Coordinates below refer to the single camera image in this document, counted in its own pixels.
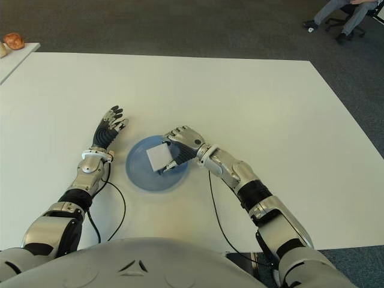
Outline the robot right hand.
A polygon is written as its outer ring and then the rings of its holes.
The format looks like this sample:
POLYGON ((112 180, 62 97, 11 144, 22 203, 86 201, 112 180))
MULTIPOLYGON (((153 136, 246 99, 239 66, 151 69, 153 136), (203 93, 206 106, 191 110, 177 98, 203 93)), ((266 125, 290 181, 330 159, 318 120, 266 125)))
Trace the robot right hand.
POLYGON ((163 136, 163 143, 178 148, 178 155, 165 166, 163 172, 168 172, 181 164, 196 158, 199 149, 205 144, 204 138, 188 126, 176 127, 163 136))

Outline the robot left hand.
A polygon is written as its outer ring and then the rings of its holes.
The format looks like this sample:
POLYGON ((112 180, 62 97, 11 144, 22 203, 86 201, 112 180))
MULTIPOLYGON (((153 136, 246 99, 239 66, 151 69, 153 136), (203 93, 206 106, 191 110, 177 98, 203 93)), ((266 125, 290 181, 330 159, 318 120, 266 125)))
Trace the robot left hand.
POLYGON ((123 108, 113 106, 102 117, 92 140, 91 147, 107 149, 117 135, 128 125, 129 119, 123 117, 123 108))

